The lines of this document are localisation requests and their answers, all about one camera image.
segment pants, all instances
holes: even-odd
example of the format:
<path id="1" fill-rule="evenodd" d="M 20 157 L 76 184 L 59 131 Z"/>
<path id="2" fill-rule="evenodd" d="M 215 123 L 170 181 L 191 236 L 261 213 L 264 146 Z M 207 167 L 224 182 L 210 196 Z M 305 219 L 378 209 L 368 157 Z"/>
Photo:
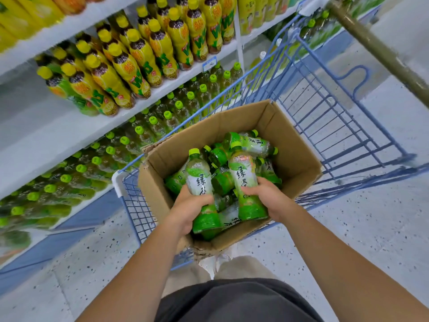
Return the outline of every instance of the pants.
<path id="1" fill-rule="evenodd" d="M 268 278 L 278 279 L 256 258 L 246 255 L 224 262 L 214 279 Z M 170 272 L 162 297 L 179 289 L 211 280 L 210 274 L 198 263 L 192 262 Z"/>

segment shopping cart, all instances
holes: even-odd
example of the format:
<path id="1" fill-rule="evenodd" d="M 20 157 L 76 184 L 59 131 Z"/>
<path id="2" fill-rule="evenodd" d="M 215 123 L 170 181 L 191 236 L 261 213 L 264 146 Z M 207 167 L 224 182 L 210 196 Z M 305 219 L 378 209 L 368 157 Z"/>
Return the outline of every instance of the shopping cart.
<path id="1" fill-rule="evenodd" d="M 341 23 L 354 21 L 335 1 L 331 1 L 328 7 L 339 17 Z M 202 115 L 204 110 L 208 111 L 207 117 L 215 112 L 260 100 L 271 99 L 277 102 L 323 165 L 322 177 L 296 199 L 297 203 L 307 210 L 357 189 L 395 182 L 429 170 L 429 163 L 414 167 L 415 155 L 409 154 L 400 146 L 357 100 L 359 88 L 369 78 L 368 69 L 356 66 L 345 75 L 336 76 L 300 38 L 299 30 L 292 28 L 301 27 L 304 22 L 305 17 L 300 16 L 290 21 L 277 34 L 270 47 L 273 51 L 267 54 L 263 61 L 169 135 L 194 117 Z M 351 25 L 352 28 L 347 27 L 347 24 L 345 26 L 347 30 L 355 29 L 352 34 L 357 38 L 362 31 L 364 35 L 369 34 L 362 27 L 359 27 L 359 31 L 355 28 L 356 25 Z M 282 38 L 282 43 L 275 48 L 277 38 Z M 384 50 L 384 54 L 377 54 L 376 57 L 383 57 L 386 52 Z M 389 66 L 392 66 L 391 63 L 386 67 L 416 96 L 420 95 L 423 103 L 429 104 L 426 102 L 429 98 L 424 81 L 405 66 L 399 69 L 395 65 L 393 69 Z M 345 87 L 344 81 L 358 71 L 364 73 L 364 78 L 350 91 Z M 139 156 L 114 175 L 115 189 L 140 242 L 143 242 L 156 226 L 156 219 L 137 186 L 139 164 L 143 156 Z M 271 223 L 251 235 L 275 224 Z M 176 255 L 173 268 L 190 262 L 192 257 L 191 249 Z"/>

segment speckled floor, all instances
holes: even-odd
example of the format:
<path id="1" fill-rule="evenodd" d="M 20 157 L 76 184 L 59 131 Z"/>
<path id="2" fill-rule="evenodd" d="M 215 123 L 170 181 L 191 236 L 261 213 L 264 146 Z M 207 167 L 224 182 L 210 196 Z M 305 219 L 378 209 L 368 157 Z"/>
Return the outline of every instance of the speckled floor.
<path id="1" fill-rule="evenodd" d="M 427 9 L 426 4 L 400 6 L 402 13 Z M 420 40 L 416 42 L 417 36 L 415 33 L 409 40 L 406 36 L 400 38 L 409 50 L 410 65 L 429 80 L 429 60 L 425 56 L 429 49 Z M 410 51 L 414 42 L 416 48 Z M 351 54 L 345 53 L 343 57 L 346 64 L 353 60 Z M 418 161 L 428 162 L 429 111 L 392 77 L 383 76 L 372 89 L 377 86 L 362 102 L 409 152 L 419 155 Z M 429 306 L 428 188 L 429 174 L 425 174 L 356 191 L 312 210 L 311 214 Z M 123 211 L 117 212 L 103 227 L 3 297 L 1 320 L 74 321 L 137 248 L 127 216 Z M 229 253 L 255 256 L 306 297 L 325 321 L 337 320 L 285 227 L 276 226 L 245 239 Z M 206 267 L 210 264 L 210 260 L 204 262 Z"/>

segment open cardboard box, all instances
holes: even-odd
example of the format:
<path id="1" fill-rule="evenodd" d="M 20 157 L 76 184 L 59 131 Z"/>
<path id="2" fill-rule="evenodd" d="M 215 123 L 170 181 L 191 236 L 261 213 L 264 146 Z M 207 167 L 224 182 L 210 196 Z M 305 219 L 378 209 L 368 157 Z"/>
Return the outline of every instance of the open cardboard box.
<path id="1" fill-rule="evenodd" d="M 174 204 L 164 187 L 164 178 L 176 173 L 188 158 L 191 148 L 222 142 L 225 133 L 257 129 L 262 139 L 278 147 L 273 158 L 276 173 L 282 178 L 282 192 L 296 198 L 321 175 L 321 164 L 275 102 L 264 100 L 214 114 L 163 142 L 151 147 L 140 167 L 139 187 L 152 214 L 162 222 Z M 200 258 L 214 255 L 266 225 L 271 219 L 241 222 L 228 228 L 211 242 L 185 236 L 178 252 L 192 246 Z"/>

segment price tag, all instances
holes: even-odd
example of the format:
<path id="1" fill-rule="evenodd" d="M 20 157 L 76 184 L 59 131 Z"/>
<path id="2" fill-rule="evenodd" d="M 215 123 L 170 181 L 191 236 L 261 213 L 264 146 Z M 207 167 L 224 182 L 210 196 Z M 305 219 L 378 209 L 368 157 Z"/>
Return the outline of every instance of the price tag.
<path id="1" fill-rule="evenodd" d="M 206 72 L 210 70 L 212 67 L 214 67 L 216 64 L 217 64 L 216 56 L 213 56 L 210 60 L 202 64 L 202 71 Z"/>

